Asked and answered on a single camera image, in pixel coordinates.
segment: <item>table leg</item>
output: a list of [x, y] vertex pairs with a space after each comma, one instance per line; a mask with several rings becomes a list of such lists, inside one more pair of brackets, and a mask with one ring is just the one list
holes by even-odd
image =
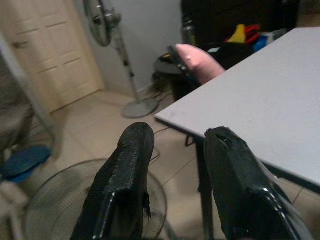
[[205, 240], [214, 239], [214, 221], [212, 207], [212, 186], [207, 170], [204, 142], [196, 141], [196, 154], [199, 173], [199, 189], [201, 194], [202, 220]]

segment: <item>fan grille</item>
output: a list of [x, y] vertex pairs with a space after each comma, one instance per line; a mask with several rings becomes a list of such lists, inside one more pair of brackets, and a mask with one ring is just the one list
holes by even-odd
[[[32, 198], [25, 215], [27, 240], [69, 240], [96, 174], [106, 162], [97, 159], [71, 166], [49, 179]], [[167, 199], [158, 180], [147, 176], [151, 218], [143, 219], [144, 238], [159, 236], [167, 217]]]

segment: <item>blue cushion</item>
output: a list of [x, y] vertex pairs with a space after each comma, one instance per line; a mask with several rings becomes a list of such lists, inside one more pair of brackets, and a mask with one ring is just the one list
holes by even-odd
[[14, 176], [14, 177], [9, 177], [6, 180], [9, 181], [9, 182], [17, 183], [17, 184], [21, 183], [24, 180], [26, 180], [28, 177], [30, 177], [36, 168], [37, 167], [35, 166], [33, 168], [30, 168], [29, 170], [25, 171], [24, 173], [22, 173], [20, 175], [17, 175], [17, 176]]
[[28, 174], [29, 171], [32, 172], [37, 166], [47, 161], [50, 156], [50, 149], [44, 145], [28, 147], [25, 150], [13, 154], [4, 162], [4, 164], [0, 166], [0, 174], [2, 174], [5, 179], [11, 179], [21, 174]]

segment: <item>white wall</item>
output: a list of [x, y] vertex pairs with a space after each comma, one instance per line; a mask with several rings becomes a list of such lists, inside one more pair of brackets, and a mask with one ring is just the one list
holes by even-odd
[[[74, 0], [87, 33], [83, 0]], [[167, 52], [167, 46], [181, 42], [180, 0], [112, 0], [122, 15], [122, 33], [139, 90], [148, 88], [153, 64]], [[130, 92], [128, 77], [112, 46], [101, 48], [89, 37], [102, 77], [110, 88]]]

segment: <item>white table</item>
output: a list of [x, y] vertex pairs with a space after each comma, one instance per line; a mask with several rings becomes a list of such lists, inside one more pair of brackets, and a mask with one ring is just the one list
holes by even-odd
[[292, 30], [155, 118], [199, 139], [229, 127], [274, 174], [320, 194], [320, 27]]

